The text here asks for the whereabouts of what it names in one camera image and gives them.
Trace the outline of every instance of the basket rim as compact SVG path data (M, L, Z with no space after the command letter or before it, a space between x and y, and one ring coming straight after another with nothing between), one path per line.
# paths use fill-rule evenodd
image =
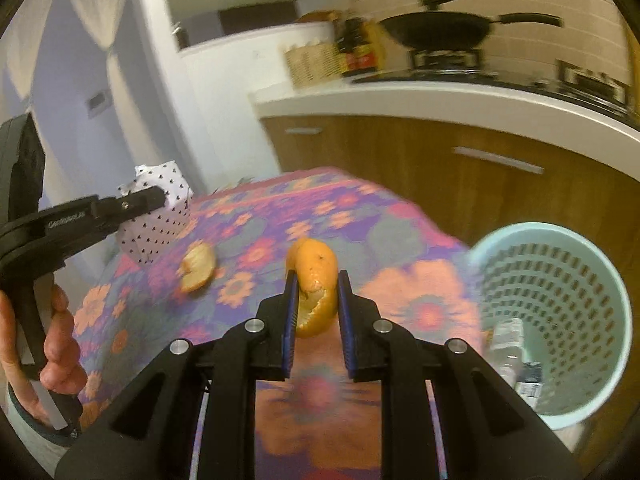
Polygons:
M498 241L506 238L507 236L529 229L559 232L571 238L577 239L581 243L583 243L587 248L593 251L593 253L596 254L596 256L599 257L599 259L602 261L604 266L607 267L607 270L610 272L614 282L616 283L616 286L618 287L618 290L620 291L622 300L625 331L622 341L622 347L620 349L620 355L618 357L618 361L616 362L616 368L615 370L613 370L609 381L607 381L607 383L602 387L598 394L593 397L593 399L591 399L580 408L577 408L576 410L563 413L562 415L539 415L540 418L544 420L552 430L561 430L562 428L577 424L593 415L593 413L600 409L602 405L607 401L607 399L609 399L613 391L618 386L618 383L620 382L620 379L622 378L622 375L625 371L626 362L628 361L629 353L631 351L631 339L633 332L631 302L626 291L625 282L622 280L622 277L620 276L616 267L607 258L607 255L584 236L576 233L575 231L572 231L571 229L567 229L566 227L562 227L556 224L549 224L546 222L520 222L497 229L484 236L478 243L476 243L471 249L469 249L467 255L469 264L471 264L473 268L478 269L479 271L482 258L488 253L489 247L492 247Z

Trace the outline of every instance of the human hand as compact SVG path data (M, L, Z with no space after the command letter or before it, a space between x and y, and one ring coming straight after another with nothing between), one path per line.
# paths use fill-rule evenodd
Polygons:
M65 292L54 285L51 291L51 325L44 341L44 353L49 362L40 372L40 382L52 392L75 395L84 388L86 373L79 365L80 346L73 339L74 317L68 306ZM40 399L20 369L15 341L14 310L7 295L0 291L0 364L18 402L31 416L50 426Z

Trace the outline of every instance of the stove knob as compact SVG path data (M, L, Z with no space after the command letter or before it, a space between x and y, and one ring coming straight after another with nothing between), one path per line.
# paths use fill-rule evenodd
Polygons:
M533 82L533 86L535 86L536 88L545 89L549 86L549 83L550 83L549 79L536 79Z

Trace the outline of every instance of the black cooktop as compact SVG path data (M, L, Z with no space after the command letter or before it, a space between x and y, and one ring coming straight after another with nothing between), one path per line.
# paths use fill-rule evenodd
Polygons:
M446 81L455 83L481 84L522 90L546 95L594 110L620 121L640 132L640 117L629 108L599 102L594 96L580 94L558 80L536 80L531 75L515 72L439 73L430 70L399 70L382 72L351 81L352 84L393 82L393 81Z

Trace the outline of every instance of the metal pivot bolt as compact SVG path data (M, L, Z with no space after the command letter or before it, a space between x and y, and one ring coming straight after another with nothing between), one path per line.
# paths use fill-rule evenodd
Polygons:
M244 324L244 329L247 332L251 332L252 334L257 334L258 332L261 332L263 328L264 328L264 321L261 319L258 319L257 317L247 320L247 322Z
M466 352L468 346L462 339L452 339L449 341L449 350L451 350L454 354L463 354Z
M394 326L388 319L377 319L373 322L373 330L381 334L391 332Z
M182 355L189 349L189 342L186 339L175 339L171 341L169 350L172 354Z

